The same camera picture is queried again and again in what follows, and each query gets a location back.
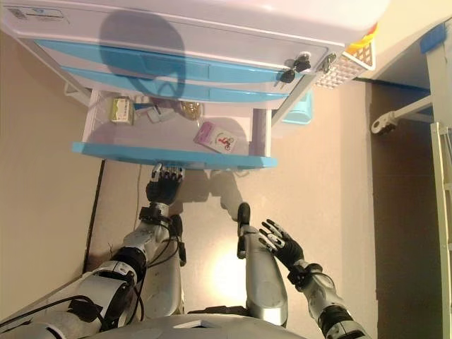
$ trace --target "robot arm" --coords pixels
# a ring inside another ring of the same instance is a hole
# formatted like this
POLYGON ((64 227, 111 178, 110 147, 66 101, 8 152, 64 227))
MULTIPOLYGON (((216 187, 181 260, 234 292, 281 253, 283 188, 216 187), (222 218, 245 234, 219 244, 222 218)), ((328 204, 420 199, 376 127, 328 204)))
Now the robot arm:
POLYGON ((272 220, 262 222, 259 241, 289 270, 287 276, 308 301, 309 314, 327 339, 370 339, 353 320, 344 301, 336 293, 333 280, 317 263, 304 260, 303 250, 284 229, 272 220))
POLYGON ((146 187, 150 205, 141 208, 140 225, 125 236, 122 247, 110 260, 76 282, 77 295, 52 303, 70 302, 68 309, 47 312, 22 322, 21 326, 16 319, 27 318, 27 314, 9 319, 0 323, 0 336, 5 339, 84 338, 130 324, 138 304, 132 302, 133 296, 140 295, 147 269, 162 262, 158 259, 166 247, 156 254, 162 243, 168 246, 176 242, 181 263, 185 260, 184 243, 179 236, 182 229, 177 230, 182 225, 168 215, 169 205, 174 202, 183 179, 182 168, 156 165, 146 187), (4 326, 9 324, 12 326, 5 330, 4 326))

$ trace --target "open drawer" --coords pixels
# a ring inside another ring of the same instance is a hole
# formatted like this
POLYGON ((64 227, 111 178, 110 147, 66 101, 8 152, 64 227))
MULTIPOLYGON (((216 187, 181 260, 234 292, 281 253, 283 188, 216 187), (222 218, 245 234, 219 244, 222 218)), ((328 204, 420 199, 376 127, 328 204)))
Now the open drawer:
MULTIPOLYGON (((153 123, 146 113, 135 114, 134 122, 116 124, 109 120, 112 102, 119 93, 93 90, 83 133, 83 142, 73 151, 102 159, 187 169, 245 170, 274 167, 270 157, 271 110, 248 105, 203 104, 203 114, 192 121, 176 114, 153 123), (199 127, 210 121, 237 136, 230 154, 220 154, 194 142, 199 127)), ((180 111, 180 103, 165 100, 180 111)))

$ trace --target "blue drawer front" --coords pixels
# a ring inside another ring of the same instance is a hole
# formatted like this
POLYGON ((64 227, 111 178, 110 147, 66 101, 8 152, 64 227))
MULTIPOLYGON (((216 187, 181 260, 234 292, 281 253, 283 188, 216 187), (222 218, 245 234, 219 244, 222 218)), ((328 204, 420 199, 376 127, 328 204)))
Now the blue drawer front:
POLYGON ((158 79, 135 78, 132 76, 120 76, 117 74, 89 71, 86 69, 74 69, 62 67, 76 76, 106 83, 125 90, 133 90, 148 93, 159 97, 170 97, 191 101, 212 102, 263 102, 287 97, 287 94, 250 92, 244 90, 230 90, 228 88, 211 88, 190 83, 177 83, 158 79))
POLYGON ((296 124, 296 125, 307 125, 311 122, 312 119, 312 90, 309 90, 308 93, 301 99, 295 106, 292 108, 289 113, 286 114, 283 122, 288 124, 296 124))
POLYGON ((274 69, 207 61, 171 54, 108 47, 78 42, 35 40, 40 46, 100 64, 151 76, 171 76, 179 81, 198 80, 219 83, 265 83, 277 81, 274 69))
POLYGON ((254 168, 275 167, 278 163, 272 157, 163 150, 99 143, 74 143, 72 151, 102 159, 144 165, 154 165, 161 162, 164 165, 180 166, 192 170, 251 170, 254 168))

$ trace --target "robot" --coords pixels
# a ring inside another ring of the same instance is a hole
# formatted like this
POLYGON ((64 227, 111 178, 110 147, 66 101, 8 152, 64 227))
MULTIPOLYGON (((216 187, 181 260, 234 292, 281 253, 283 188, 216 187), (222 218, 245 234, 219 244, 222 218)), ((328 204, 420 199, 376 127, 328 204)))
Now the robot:
POLYGON ((182 219, 169 215, 184 173, 180 167, 154 166, 146 187, 150 204, 141 208, 140 224, 125 236, 122 247, 78 281, 76 295, 0 323, 0 338, 300 339, 285 329, 287 294, 277 258, 306 297, 309 314, 326 339, 370 339, 322 267, 305 261, 301 246, 276 222, 267 219, 259 230, 251 226, 247 203, 237 214, 237 256, 246 260, 246 307, 208 307, 185 314, 182 219), (67 309, 52 311, 67 303, 67 309))

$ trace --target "small box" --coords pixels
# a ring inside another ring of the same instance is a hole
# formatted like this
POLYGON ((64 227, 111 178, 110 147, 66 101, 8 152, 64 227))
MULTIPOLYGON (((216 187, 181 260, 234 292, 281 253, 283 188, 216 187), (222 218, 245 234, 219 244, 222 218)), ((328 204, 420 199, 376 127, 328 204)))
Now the small box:
POLYGON ((113 99, 110 121, 132 125, 134 111, 132 100, 127 97, 116 97, 113 99))
POLYGON ((219 153, 229 154, 234 150, 237 137, 212 122, 205 122, 196 134, 195 143, 199 143, 219 153))

